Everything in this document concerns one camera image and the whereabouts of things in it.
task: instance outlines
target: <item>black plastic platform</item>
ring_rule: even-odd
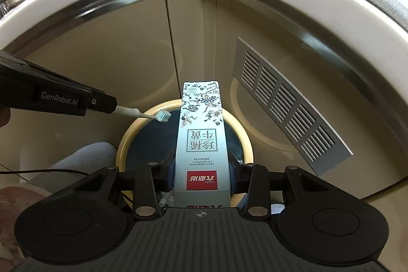
[[[291,253],[266,222],[249,221],[236,208],[169,208],[137,222],[127,238],[103,257],[70,266],[28,258],[15,272],[385,272],[378,262],[329,267]]]

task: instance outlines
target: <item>red chinese label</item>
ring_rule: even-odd
[[[187,190],[217,189],[217,171],[187,171]]]

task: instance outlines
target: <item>red label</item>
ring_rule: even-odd
[[[189,209],[219,209],[222,207],[221,205],[187,205],[187,208]]]
[[[217,171],[187,171],[187,190],[217,189]]]

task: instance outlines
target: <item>cabinet door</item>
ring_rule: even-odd
[[[180,98],[165,0],[99,15],[25,59],[105,91],[121,106],[145,111]],[[87,144],[117,147],[132,121],[93,111],[80,117],[12,110],[0,131],[0,158],[13,170],[46,168]]]

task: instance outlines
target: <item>beige bin rim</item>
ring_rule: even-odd
[[[181,108],[181,99],[174,99],[172,101],[164,102],[159,105],[152,107],[151,109],[147,110],[145,113],[148,115],[155,115],[159,110],[167,110],[167,111],[174,111]],[[252,145],[249,140],[248,134],[246,133],[245,129],[239,123],[239,121],[227,110],[222,109],[222,116],[224,121],[231,126],[233,131],[238,136],[239,141],[242,145],[242,150],[244,153],[244,163],[253,163],[254,157],[252,152]],[[126,156],[132,143],[134,137],[140,132],[140,130],[149,122],[151,119],[144,119],[138,118],[136,119],[130,127],[127,129],[126,133],[124,134],[118,148],[118,153],[116,155],[116,166],[119,167],[121,172],[125,171],[125,161]],[[130,198],[132,197],[131,192],[126,192]],[[231,206],[236,206],[239,201],[241,200],[243,194],[233,195],[231,197]]]

